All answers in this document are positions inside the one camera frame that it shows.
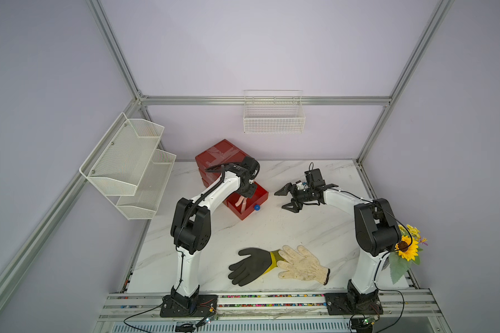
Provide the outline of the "pink knife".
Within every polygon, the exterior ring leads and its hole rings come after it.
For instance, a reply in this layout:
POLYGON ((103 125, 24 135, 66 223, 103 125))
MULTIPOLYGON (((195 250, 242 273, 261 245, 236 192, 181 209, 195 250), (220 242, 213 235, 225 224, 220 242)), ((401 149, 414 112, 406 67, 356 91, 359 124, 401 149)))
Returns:
POLYGON ((247 198, 244 196, 241 196, 239 200, 236 203, 236 206, 240 208, 240 212, 244 212, 247 207, 247 198))

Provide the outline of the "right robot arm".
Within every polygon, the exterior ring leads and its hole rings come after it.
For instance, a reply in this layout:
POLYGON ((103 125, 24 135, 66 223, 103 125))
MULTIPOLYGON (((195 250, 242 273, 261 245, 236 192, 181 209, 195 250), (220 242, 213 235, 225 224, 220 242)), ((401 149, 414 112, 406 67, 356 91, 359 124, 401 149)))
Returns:
POLYGON ((287 183, 274 194, 291 195, 284 210, 298 213, 305 205, 330 205, 354 218, 355 237, 361 249, 356 272, 345 294, 349 302, 374 300, 376 281, 386 258, 401 241, 399 221, 385 198, 364 199, 335 184, 327 184, 319 169, 305 172, 306 180, 287 183))

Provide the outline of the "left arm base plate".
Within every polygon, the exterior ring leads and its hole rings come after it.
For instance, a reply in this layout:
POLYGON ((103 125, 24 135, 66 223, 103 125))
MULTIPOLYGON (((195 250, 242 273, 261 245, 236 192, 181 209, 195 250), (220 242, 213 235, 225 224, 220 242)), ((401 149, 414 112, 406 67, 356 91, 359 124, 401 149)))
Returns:
POLYGON ((218 307, 218 295, 197 294, 190 298, 179 294, 163 298, 161 318, 202 318, 218 307))

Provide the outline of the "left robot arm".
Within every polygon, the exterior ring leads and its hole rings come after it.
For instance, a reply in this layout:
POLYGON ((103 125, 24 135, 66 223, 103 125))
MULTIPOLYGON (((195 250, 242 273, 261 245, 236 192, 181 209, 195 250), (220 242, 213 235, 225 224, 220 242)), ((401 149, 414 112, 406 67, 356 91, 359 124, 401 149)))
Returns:
POLYGON ((247 201, 258 188, 255 179, 259 171, 258 161, 249 156, 241 162, 210 166, 206 172, 219 178, 201 194, 178 201, 170 230, 179 254, 179 274, 171 291, 173 299, 189 301, 198 294, 199 258, 211 238, 211 217, 232 194, 238 196, 235 206, 246 209, 247 201))

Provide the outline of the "red bottom drawer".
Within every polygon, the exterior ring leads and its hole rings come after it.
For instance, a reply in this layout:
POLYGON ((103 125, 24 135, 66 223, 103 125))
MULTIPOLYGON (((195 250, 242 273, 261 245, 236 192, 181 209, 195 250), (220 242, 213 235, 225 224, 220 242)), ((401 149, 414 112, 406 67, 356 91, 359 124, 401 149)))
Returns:
POLYGON ((247 199, 247 207, 244 212, 240 212, 240 208, 236 206, 236 203, 241 195, 233 193, 224 201, 226 207, 229 208, 241 221, 244 221, 253 212, 259 211, 269 198, 269 192, 259 183, 255 182, 255 184, 257 186, 256 191, 251 198, 247 199))

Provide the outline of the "red drawer cabinet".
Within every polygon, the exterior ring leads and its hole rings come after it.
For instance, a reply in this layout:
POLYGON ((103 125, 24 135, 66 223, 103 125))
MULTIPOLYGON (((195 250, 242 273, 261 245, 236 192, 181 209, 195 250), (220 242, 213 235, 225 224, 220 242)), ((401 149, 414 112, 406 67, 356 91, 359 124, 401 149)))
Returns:
POLYGON ((195 162, 199 168, 202 182, 208 187, 220 177, 219 173, 208 173, 206 170, 209 167, 229 162, 242 162, 246 156, 247 154, 243 150, 224 139, 197 155, 195 162))

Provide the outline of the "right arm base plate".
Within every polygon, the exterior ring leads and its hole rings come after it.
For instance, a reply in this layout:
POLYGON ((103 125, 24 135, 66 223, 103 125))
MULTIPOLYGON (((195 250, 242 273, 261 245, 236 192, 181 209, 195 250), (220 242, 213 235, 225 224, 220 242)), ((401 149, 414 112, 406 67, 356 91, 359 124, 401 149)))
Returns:
POLYGON ((325 305, 330 316, 352 314, 382 315, 383 308, 376 292, 359 296, 349 293, 327 293, 325 305))

